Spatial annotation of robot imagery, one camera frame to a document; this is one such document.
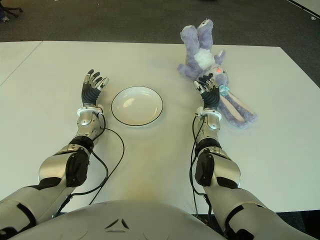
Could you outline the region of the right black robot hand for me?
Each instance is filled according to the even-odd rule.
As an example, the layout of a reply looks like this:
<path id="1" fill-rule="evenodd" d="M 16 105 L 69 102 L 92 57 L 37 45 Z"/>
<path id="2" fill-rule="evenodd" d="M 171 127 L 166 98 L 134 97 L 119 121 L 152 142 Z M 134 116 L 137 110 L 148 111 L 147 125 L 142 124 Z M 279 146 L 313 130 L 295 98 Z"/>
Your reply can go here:
<path id="1" fill-rule="evenodd" d="M 220 89 L 216 86 L 213 74 L 203 75 L 193 82 L 203 100 L 203 107 L 217 110 L 220 102 Z"/>

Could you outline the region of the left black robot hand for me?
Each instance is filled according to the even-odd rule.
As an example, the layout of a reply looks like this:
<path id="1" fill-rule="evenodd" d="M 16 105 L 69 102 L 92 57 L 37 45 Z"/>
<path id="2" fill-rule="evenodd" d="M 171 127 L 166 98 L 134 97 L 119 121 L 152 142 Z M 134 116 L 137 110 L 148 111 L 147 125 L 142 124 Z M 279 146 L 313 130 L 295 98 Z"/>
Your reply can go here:
<path id="1" fill-rule="evenodd" d="M 109 78 L 100 76 L 100 72 L 91 69 L 85 75 L 81 90 L 81 100 L 84 107 L 96 106 L 102 90 L 108 84 Z"/>

